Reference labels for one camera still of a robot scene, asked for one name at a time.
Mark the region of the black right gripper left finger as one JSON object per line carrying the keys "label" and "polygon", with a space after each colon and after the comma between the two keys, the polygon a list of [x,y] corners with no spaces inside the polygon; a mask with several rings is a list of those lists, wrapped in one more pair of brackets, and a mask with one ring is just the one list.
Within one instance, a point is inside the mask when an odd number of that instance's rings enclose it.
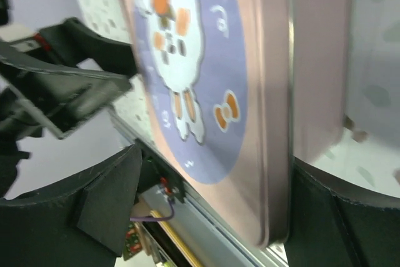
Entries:
{"label": "black right gripper left finger", "polygon": [[48,186],[1,200],[1,266],[114,266],[140,170],[131,145]]}

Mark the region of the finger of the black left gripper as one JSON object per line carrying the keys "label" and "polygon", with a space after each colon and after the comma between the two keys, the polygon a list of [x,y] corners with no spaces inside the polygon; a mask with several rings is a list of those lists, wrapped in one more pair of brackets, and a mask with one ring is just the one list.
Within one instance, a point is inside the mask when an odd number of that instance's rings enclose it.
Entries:
{"label": "finger of the black left gripper", "polygon": [[41,28],[39,43],[57,64],[76,68],[84,60],[93,59],[106,72],[123,76],[138,73],[130,44],[105,38],[78,18]]}
{"label": "finger of the black left gripper", "polygon": [[1,42],[1,139],[18,141],[38,128],[64,139],[131,84],[123,75],[50,64]]}

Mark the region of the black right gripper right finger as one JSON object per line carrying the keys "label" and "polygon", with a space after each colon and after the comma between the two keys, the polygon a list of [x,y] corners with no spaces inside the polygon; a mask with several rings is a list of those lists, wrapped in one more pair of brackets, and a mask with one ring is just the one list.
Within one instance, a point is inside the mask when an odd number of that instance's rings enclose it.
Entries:
{"label": "black right gripper right finger", "polygon": [[399,266],[399,199],[296,159],[289,266]]}

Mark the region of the silver tin lid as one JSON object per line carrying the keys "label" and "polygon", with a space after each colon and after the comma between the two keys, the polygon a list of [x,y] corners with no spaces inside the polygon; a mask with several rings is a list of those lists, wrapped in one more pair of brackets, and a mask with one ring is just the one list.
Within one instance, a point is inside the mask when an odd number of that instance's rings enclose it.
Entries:
{"label": "silver tin lid", "polygon": [[289,232],[294,158],[343,133],[351,0],[122,0],[157,150],[242,238]]}

